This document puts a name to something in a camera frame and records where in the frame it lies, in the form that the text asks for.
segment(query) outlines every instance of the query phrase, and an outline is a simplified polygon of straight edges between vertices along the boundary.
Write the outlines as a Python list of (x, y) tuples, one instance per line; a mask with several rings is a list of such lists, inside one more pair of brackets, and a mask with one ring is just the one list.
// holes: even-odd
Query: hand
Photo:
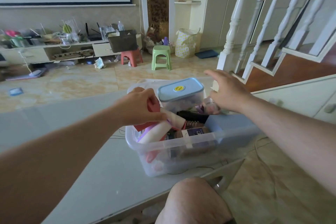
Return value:
[(153, 89), (136, 87), (123, 98), (119, 99), (111, 108), (113, 115), (120, 120), (120, 126), (139, 125), (149, 121), (162, 121), (167, 115), (162, 112), (149, 112), (147, 100), (158, 102)]
[(218, 92), (212, 91), (210, 97), (220, 107), (234, 112), (243, 112), (243, 105), (253, 98), (237, 78), (222, 70), (205, 70), (218, 82)]

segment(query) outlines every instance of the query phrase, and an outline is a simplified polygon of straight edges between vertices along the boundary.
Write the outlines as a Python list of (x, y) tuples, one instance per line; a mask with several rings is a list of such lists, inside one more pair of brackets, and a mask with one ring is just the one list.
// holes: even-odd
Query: green plastic stool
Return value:
[[(156, 60), (164, 59), (167, 60), (166, 64), (157, 64)], [(170, 59), (170, 47), (168, 45), (155, 45), (153, 48), (153, 60), (152, 60), (152, 70), (157, 67), (166, 67), (171, 70), (171, 59)]]

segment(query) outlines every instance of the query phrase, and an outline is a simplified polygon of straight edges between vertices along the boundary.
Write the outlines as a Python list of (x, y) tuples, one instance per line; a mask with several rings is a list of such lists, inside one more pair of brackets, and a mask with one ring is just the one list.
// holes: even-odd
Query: blue lid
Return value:
[(157, 89), (157, 95), (161, 102), (170, 102), (194, 95), (203, 90), (203, 84), (196, 78), (187, 78), (159, 87)]

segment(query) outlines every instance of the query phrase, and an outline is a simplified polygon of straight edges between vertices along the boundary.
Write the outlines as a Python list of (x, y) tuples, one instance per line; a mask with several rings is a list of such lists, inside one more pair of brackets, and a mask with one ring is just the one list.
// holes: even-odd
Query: yellow patterned laundry basket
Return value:
[(177, 40), (175, 45), (175, 55), (180, 58), (190, 58), (195, 55), (197, 42), (197, 31), (180, 28), (176, 32)]

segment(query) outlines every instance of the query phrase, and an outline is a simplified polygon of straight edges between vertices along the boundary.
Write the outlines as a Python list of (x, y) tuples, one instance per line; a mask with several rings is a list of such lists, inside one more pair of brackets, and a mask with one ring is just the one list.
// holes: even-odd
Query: white roll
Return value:
[(176, 115), (175, 113), (173, 112), (170, 112), (170, 111), (167, 111), (166, 109), (164, 108), (160, 108), (160, 112), (163, 112), (165, 114), (167, 114), (167, 119), (169, 120), (169, 122), (172, 124), (172, 126), (174, 128), (177, 128), (177, 129), (182, 129), (186, 120), (178, 115)]
[(160, 122), (153, 126), (146, 128), (138, 143), (146, 144), (158, 142), (171, 129), (171, 125), (167, 121)]

